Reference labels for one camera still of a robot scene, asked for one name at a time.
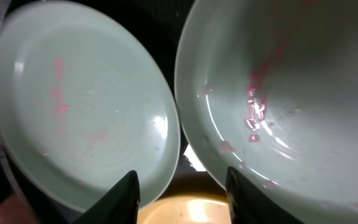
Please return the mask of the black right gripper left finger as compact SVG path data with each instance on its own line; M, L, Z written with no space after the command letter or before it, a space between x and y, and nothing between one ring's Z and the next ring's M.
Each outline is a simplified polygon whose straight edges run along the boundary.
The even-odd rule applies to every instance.
M136 224L139 202L139 180L131 170L73 224Z

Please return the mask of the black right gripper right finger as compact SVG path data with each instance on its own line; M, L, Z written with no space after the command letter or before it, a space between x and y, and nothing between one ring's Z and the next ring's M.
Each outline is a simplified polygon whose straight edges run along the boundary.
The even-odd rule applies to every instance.
M225 186L232 224L301 224L235 167L227 168Z

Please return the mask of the pale green plate front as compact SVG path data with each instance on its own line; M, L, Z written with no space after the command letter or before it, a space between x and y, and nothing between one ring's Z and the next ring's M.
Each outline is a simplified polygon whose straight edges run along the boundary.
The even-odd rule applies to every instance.
M173 178L180 124L163 73L127 29L80 3L32 2L0 30L0 140L66 207L86 211L132 170L145 207Z

